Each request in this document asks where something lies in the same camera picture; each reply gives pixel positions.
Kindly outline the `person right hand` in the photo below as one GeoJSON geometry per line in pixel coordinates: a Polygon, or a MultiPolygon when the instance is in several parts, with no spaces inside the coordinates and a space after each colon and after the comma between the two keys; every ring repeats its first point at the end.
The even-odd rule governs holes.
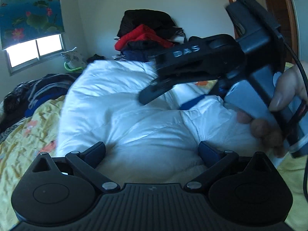
{"type": "MultiPolygon", "coordinates": [[[[296,65],[287,69],[278,78],[274,96],[268,109],[271,112],[278,112],[288,106],[295,96],[307,101],[304,81],[296,65]]],[[[281,131],[272,128],[267,120],[253,119],[242,111],[237,112],[236,118],[240,124],[249,124],[251,134],[261,139],[265,151],[273,150],[274,156],[277,158],[283,158],[287,154],[287,150],[283,147],[281,131]]]]}

